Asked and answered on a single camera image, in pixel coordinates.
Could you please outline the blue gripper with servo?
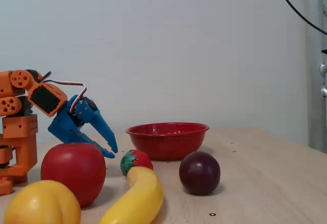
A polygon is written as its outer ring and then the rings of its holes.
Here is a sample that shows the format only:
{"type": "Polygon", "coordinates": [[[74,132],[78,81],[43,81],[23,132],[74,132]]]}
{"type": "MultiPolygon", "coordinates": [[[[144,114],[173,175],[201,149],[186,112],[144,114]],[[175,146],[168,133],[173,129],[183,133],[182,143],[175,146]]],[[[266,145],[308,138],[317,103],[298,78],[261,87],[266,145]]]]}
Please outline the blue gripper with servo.
{"type": "Polygon", "coordinates": [[[63,143],[89,143],[96,146],[105,158],[115,158],[114,153],[118,152],[115,135],[100,114],[97,105],[88,98],[81,98],[73,105],[76,97],[77,95],[74,95],[57,112],[56,117],[48,127],[48,131],[63,143]],[[106,140],[112,152],[80,132],[86,123],[90,124],[106,140]]]}

